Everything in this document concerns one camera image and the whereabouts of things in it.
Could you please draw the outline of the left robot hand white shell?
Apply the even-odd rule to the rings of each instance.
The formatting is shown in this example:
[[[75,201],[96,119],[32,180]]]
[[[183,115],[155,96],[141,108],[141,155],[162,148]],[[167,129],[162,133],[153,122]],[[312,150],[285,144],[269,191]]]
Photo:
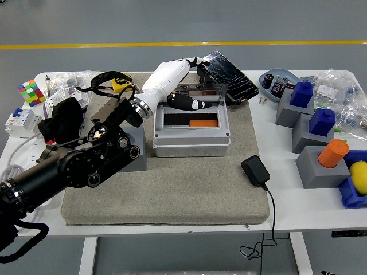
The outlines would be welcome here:
[[[197,66],[209,66],[210,62],[200,58],[182,58],[161,63],[142,86],[142,93],[130,101],[142,117],[150,117],[157,110],[158,103],[168,95],[186,77],[190,69]]]

